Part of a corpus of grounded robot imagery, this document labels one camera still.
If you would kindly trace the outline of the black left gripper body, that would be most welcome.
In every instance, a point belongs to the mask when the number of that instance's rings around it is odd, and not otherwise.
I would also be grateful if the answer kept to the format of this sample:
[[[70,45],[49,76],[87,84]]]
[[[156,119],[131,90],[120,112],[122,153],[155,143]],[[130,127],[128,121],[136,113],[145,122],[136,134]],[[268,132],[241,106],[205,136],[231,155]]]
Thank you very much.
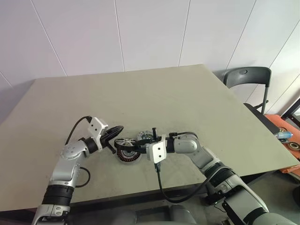
[[[113,139],[115,135],[113,134],[113,131],[106,131],[103,136],[100,138],[100,143],[102,148],[108,148],[112,154],[116,153],[116,149],[110,144],[110,140]]]

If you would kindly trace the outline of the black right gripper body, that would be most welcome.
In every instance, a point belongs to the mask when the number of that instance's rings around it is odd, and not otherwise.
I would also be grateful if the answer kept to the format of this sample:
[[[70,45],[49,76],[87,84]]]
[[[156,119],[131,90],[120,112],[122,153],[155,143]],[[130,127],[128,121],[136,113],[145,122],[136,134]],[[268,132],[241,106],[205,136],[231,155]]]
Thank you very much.
[[[149,146],[151,144],[156,144],[159,141],[161,141],[161,137],[159,137],[157,134],[156,127],[153,127],[151,131],[146,130],[146,131],[139,132],[139,140],[141,140],[141,139],[154,139],[155,140],[154,143],[141,144],[141,147],[142,147],[144,153],[146,153],[147,146]]]

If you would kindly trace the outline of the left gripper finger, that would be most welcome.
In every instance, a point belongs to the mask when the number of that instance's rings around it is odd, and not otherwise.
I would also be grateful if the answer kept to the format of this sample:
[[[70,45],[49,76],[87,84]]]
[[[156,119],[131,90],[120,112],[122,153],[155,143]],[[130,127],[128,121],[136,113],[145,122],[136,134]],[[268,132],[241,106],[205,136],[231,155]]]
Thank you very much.
[[[119,126],[109,128],[106,132],[108,134],[119,134],[123,129],[124,127],[119,125]]]
[[[121,132],[123,128],[110,128],[107,130],[107,139],[111,140],[115,137],[117,137]]]

